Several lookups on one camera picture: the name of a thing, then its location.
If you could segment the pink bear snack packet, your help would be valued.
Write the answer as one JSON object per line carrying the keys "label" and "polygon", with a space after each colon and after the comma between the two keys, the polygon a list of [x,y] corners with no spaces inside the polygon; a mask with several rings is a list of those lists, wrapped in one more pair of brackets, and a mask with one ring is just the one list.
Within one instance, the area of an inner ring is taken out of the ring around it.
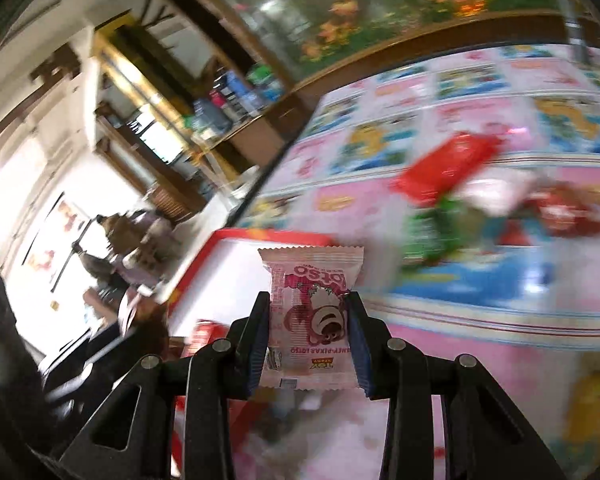
{"label": "pink bear snack packet", "polygon": [[261,249],[271,275],[268,348],[260,379],[265,388],[355,388],[344,296],[363,266],[360,246]]}

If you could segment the red flower snack packet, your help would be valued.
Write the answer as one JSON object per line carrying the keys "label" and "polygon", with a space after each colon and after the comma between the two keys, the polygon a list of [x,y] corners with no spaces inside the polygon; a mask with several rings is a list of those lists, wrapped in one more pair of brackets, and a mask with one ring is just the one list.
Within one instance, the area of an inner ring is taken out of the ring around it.
{"label": "red flower snack packet", "polygon": [[524,204],[554,237],[576,238],[600,235],[600,218],[576,188],[565,182],[542,185]]}

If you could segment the red gift box tray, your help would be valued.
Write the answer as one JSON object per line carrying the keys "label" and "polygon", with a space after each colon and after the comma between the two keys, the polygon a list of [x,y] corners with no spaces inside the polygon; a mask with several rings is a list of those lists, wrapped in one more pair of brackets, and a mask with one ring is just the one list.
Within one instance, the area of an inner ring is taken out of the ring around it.
{"label": "red gift box tray", "polygon": [[[231,326],[250,315],[259,292],[271,280],[261,262],[261,248],[327,247],[329,236],[315,233],[220,229],[212,233],[189,265],[168,300],[169,327],[190,334],[194,323]],[[233,479],[230,407],[248,400],[230,400],[227,383],[233,361],[227,335],[185,358],[185,410],[181,433],[184,479]]]}

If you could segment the green snack packet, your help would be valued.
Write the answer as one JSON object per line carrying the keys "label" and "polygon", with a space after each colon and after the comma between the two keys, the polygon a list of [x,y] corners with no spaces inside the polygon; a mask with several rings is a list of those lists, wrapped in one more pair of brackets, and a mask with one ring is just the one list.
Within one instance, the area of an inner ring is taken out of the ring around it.
{"label": "green snack packet", "polygon": [[434,206],[419,208],[404,222],[401,266],[415,271],[435,266],[464,246],[462,222],[466,207],[455,198],[443,197]]}

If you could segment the seated person brown jacket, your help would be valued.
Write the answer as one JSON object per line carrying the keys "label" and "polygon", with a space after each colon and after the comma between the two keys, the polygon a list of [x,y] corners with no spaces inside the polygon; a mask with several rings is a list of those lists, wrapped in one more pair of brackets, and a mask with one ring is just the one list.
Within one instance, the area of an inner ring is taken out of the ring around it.
{"label": "seated person brown jacket", "polygon": [[145,232],[127,216],[98,214],[95,219],[104,229],[109,247],[117,256],[126,257],[137,250],[145,237]]}

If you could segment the long red snack bag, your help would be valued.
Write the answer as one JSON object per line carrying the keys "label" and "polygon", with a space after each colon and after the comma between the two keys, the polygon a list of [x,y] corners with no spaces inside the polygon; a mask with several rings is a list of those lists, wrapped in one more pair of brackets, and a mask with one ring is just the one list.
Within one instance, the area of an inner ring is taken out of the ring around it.
{"label": "long red snack bag", "polygon": [[497,136],[454,134],[396,176],[390,183],[391,191],[415,207],[432,207],[498,156],[502,146]]}

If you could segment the colourful cartoon tablecloth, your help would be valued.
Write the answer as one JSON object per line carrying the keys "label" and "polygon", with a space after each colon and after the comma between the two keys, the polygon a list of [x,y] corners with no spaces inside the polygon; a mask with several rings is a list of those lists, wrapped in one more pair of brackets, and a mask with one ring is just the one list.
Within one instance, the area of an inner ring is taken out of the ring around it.
{"label": "colourful cartoon tablecloth", "polygon": [[361,245],[370,312],[481,360],[600,478],[600,48],[510,44],[327,92],[235,222]]}

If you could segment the white pink snack packet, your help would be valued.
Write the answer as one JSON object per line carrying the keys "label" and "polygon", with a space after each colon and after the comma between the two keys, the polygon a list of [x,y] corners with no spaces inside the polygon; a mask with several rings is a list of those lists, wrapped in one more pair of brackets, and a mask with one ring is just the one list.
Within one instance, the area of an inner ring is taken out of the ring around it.
{"label": "white pink snack packet", "polygon": [[538,175],[534,171],[488,167],[462,183],[452,196],[486,216],[509,216],[531,193]]}

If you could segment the blue thermos bottle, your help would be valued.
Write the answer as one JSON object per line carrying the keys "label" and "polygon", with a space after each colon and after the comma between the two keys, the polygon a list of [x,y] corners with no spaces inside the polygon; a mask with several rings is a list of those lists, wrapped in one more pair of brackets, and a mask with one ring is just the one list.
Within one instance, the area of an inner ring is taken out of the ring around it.
{"label": "blue thermos bottle", "polygon": [[260,101],[258,96],[232,70],[226,73],[226,83],[249,114],[259,114]]}

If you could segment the wooden flower display cabinet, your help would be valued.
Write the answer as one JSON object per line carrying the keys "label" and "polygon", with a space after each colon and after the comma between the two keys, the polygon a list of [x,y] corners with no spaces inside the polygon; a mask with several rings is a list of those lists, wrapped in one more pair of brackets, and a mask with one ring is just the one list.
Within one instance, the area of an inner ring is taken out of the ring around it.
{"label": "wooden flower display cabinet", "polygon": [[[267,165],[321,96],[402,63],[506,42],[567,41],[557,0],[166,0],[222,62],[248,76],[266,66],[282,100],[221,144],[237,168]],[[571,0],[600,47],[600,0]]]}

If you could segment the framed wall painting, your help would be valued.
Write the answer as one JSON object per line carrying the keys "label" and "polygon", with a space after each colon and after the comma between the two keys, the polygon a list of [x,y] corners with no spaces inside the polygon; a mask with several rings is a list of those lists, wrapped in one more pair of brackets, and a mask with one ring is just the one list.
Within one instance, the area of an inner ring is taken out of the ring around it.
{"label": "framed wall painting", "polygon": [[23,266],[33,279],[51,292],[72,255],[72,243],[79,239],[90,217],[65,192],[54,201],[24,254]]}

